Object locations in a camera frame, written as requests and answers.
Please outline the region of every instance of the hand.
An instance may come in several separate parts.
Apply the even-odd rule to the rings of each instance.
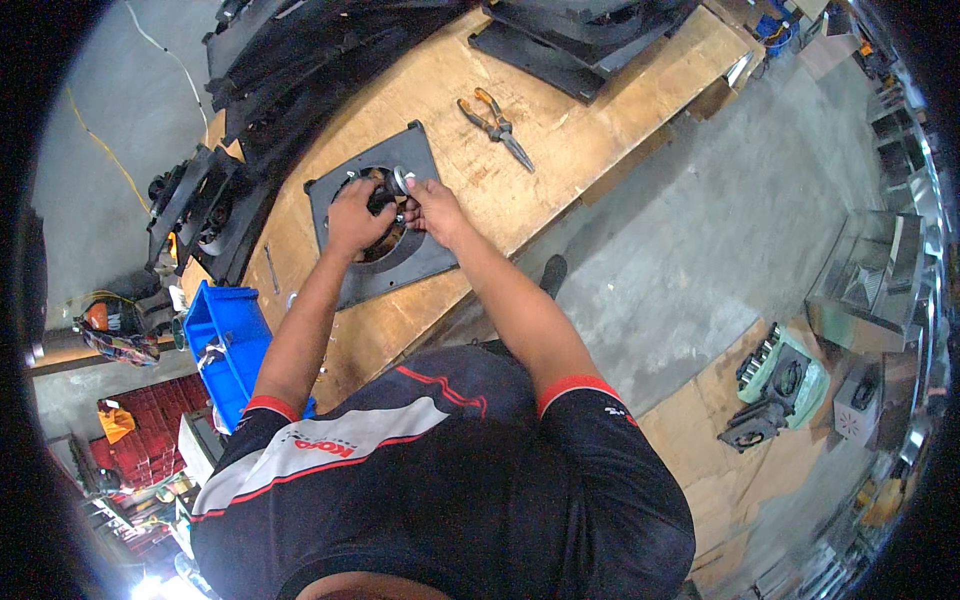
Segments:
[[[367,200],[374,188],[372,180],[357,180],[337,194],[326,212],[330,232],[326,246],[328,252],[339,253],[351,260],[379,239],[394,221],[396,203],[387,204],[375,217],[367,210]]]
[[[426,229],[444,248],[450,248],[470,223],[450,188],[437,180],[407,180],[410,198],[403,217],[408,228]]]

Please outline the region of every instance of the wooden workbench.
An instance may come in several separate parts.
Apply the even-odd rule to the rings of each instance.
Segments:
[[[244,285],[260,290],[260,306],[272,329],[286,312],[287,296],[319,256],[304,181],[419,119],[441,180],[457,194],[473,224],[509,256],[748,52],[735,32],[700,7],[671,39],[659,40],[637,57],[591,107],[584,107],[469,48],[468,35],[487,21],[479,10],[470,12],[402,57],[350,99],[283,184],[244,277]],[[457,109],[456,99],[472,98],[478,85],[513,121],[536,174],[527,173]],[[211,137],[219,137],[213,129]],[[270,245],[279,295],[264,243]],[[191,297],[199,282],[195,269],[188,268],[184,278]],[[336,406],[415,348],[469,292],[466,278],[454,270],[339,312],[326,373],[314,387],[318,411]]]

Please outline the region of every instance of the pliers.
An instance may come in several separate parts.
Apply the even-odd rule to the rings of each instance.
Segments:
[[[493,111],[493,118],[496,119],[496,125],[473,112],[470,109],[470,105],[463,98],[457,101],[457,106],[460,107],[460,111],[469,119],[470,123],[487,132],[491,141],[503,142],[507,149],[510,150],[510,154],[514,155],[514,157],[520,161],[520,164],[533,173],[535,171],[534,163],[530,161],[530,157],[527,156],[527,153],[523,152],[523,148],[521,148],[516,142],[516,139],[514,139],[514,126],[503,116],[503,112],[500,111],[500,105],[498,105],[493,99],[493,96],[484,91],[482,87],[474,89],[473,95],[490,106],[490,109]]]

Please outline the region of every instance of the orange pliers handle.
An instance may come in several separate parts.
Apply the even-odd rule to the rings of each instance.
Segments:
[[[503,111],[500,110],[500,105],[496,103],[493,96],[488,94],[482,87],[475,88],[473,95],[490,107],[490,110],[493,111],[493,118],[496,120],[496,124],[491,123],[473,112],[473,110],[470,109],[469,103],[461,98],[457,101],[457,106],[460,107],[460,111],[466,116],[470,123],[487,132],[487,135],[489,135],[493,141],[499,141],[502,133],[510,133],[513,131],[513,124],[503,116]]]

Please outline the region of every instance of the white cable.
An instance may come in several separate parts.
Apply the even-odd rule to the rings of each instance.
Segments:
[[[136,12],[133,12],[133,7],[130,6],[129,0],[124,0],[124,5],[127,7],[127,10],[130,11],[130,16],[133,17],[133,25],[136,26],[136,30],[137,30],[138,32],[140,32],[140,34],[141,34],[142,36],[144,36],[144,37],[147,39],[147,41],[149,41],[150,43],[154,44],[154,46],[156,46],[157,48],[159,48],[159,49],[162,50],[163,52],[165,52],[165,53],[169,54],[171,57],[173,57],[173,60],[175,60],[175,61],[177,62],[177,64],[180,65],[180,68],[183,69],[183,74],[186,75],[186,80],[187,80],[188,82],[190,82],[190,89],[193,90],[193,97],[197,100],[197,107],[200,108],[200,115],[204,118],[204,145],[205,145],[205,146],[209,146],[209,145],[210,145],[210,143],[209,143],[209,142],[210,142],[210,126],[209,126],[209,124],[208,124],[207,121],[206,121],[206,113],[204,112],[204,104],[203,104],[202,102],[200,102],[200,94],[197,93],[197,87],[196,87],[195,85],[193,85],[193,78],[190,77],[190,72],[186,70],[186,66],[183,64],[183,62],[182,62],[180,59],[177,58],[177,55],[175,55],[174,53],[170,52],[169,50],[167,50],[166,48],[164,48],[164,47],[161,46],[160,44],[156,43],[156,40],[155,40],[155,39],[153,39],[152,37],[148,36],[148,35],[147,35],[147,32],[143,31],[143,29],[140,28],[140,21],[136,20]]]

